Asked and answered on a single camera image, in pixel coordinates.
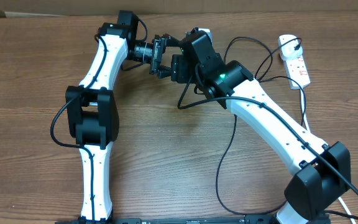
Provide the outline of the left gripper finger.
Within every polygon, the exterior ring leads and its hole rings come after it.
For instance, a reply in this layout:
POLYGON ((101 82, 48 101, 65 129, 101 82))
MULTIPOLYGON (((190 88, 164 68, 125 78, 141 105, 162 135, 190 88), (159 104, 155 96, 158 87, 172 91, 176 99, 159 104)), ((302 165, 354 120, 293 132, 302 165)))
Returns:
POLYGON ((160 65, 157 69, 157 76, 159 79, 167 78, 172 75, 172 69, 170 67, 160 65))
POLYGON ((164 41, 163 44, 165 47, 180 47, 180 40, 174 38, 170 34, 163 35, 164 41))

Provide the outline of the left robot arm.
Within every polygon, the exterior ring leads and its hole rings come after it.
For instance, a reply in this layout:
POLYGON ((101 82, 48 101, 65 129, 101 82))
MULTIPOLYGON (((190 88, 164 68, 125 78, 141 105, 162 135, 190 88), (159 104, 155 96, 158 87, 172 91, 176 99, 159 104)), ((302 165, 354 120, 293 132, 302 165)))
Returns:
POLYGON ((138 40, 141 20, 131 11, 120 11, 115 24, 105 22, 96 34, 98 50, 87 75, 65 93, 70 135, 75 138, 83 163, 83 206, 76 223, 109 223, 112 201, 109 194, 109 161, 119 132, 119 116, 113 87, 125 60, 147 63, 150 73, 174 82, 187 82, 188 69, 181 55, 170 67, 160 64, 166 47, 178 40, 165 34, 151 43, 138 40))

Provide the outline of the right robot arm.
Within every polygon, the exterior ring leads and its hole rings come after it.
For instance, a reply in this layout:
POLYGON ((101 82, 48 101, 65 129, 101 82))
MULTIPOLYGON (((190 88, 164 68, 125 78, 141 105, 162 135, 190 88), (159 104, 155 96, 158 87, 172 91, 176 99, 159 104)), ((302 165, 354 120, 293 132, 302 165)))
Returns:
POLYGON ((178 42, 182 53, 172 61, 179 81, 194 83, 204 102, 217 101, 250 125, 277 153, 293 176, 286 201, 274 208, 272 223, 323 223, 333 202, 350 189, 351 158, 340 142, 332 146, 298 124, 264 91, 238 61, 224 63, 205 30, 193 30, 178 42))

